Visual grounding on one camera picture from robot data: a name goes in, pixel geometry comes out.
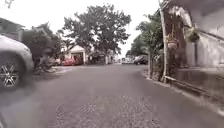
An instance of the house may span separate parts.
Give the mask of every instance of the house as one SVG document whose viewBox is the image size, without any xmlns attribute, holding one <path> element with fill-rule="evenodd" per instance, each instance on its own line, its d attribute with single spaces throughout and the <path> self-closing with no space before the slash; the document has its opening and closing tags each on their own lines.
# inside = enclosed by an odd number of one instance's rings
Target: house
<svg viewBox="0 0 224 128">
<path fill-rule="evenodd" d="M 171 0 L 169 11 L 179 15 L 184 24 L 199 30 L 198 42 L 186 42 L 189 66 L 216 68 L 224 65 L 224 1 Z"/>
<path fill-rule="evenodd" d="M 178 39 L 175 51 L 181 63 L 171 77 L 224 101 L 224 1 L 164 0 L 165 31 Z M 189 41 L 194 30 L 199 39 Z"/>
<path fill-rule="evenodd" d="M 86 50 L 83 47 L 76 45 L 69 48 L 67 54 L 65 55 L 65 59 L 75 59 L 79 60 L 80 64 L 86 64 L 88 56 Z"/>
<path fill-rule="evenodd" d="M 23 27 L 20 24 L 14 23 L 4 18 L 0 18 L 0 34 L 11 39 L 22 41 Z"/>
</svg>

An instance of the car wheel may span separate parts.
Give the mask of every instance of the car wheel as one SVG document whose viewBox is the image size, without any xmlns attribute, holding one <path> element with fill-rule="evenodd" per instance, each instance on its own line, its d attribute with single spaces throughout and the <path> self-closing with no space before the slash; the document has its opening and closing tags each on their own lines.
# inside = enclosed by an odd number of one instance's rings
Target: car wheel
<svg viewBox="0 0 224 128">
<path fill-rule="evenodd" d="M 14 56 L 0 55 L 0 87 L 14 89 L 23 78 L 22 64 Z"/>
</svg>

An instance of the hanging plant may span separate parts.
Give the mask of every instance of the hanging plant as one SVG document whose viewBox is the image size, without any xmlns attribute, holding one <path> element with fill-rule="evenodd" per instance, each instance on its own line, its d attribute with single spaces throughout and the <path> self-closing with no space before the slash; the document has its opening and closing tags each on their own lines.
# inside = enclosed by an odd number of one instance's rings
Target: hanging plant
<svg viewBox="0 0 224 128">
<path fill-rule="evenodd" d="M 178 40 L 173 37 L 173 34 L 169 34 L 166 37 L 166 42 L 168 44 L 168 48 L 170 48 L 170 49 L 177 49 L 177 42 L 178 42 Z"/>
<path fill-rule="evenodd" d="M 198 35 L 198 32 L 195 28 L 191 28 L 188 31 L 188 34 L 186 35 L 186 39 L 188 42 L 197 42 L 200 39 L 200 36 Z"/>
</svg>

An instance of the road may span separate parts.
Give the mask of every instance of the road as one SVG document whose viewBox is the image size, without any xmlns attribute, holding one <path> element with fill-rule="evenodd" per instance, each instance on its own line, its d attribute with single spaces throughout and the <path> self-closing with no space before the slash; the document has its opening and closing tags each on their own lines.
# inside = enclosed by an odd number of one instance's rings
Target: road
<svg viewBox="0 0 224 128">
<path fill-rule="evenodd" d="M 142 66 L 74 67 L 0 94 L 7 128 L 223 128 L 223 117 L 141 76 Z"/>
</svg>

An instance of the sky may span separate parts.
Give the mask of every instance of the sky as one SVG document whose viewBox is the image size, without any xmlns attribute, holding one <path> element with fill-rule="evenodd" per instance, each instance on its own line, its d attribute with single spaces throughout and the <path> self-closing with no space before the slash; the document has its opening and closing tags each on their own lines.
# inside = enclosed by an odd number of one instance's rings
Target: sky
<svg viewBox="0 0 224 128">
<path fill-rule="evenodd" d="M 159 7 L 158 0 L 14 0 L 11 8 L 7 9 L 4 1 L 0 0 L 0 17 L 27 28 L 49 22 L 54 32 L 62 28 L 64 17 L 72 16 L 75 12 L 82 13 L 89 5 L 113 4 L 116 10 L 123 10 L 132 19 L 127 26 L 127 32 L 131 36 L 125 45 L 120 45 L 122 57 L 140 34 L 135 30 L 136 26 L 141 21 L 147 21 L 143 15 L 153 14 Z"/>
</svg>

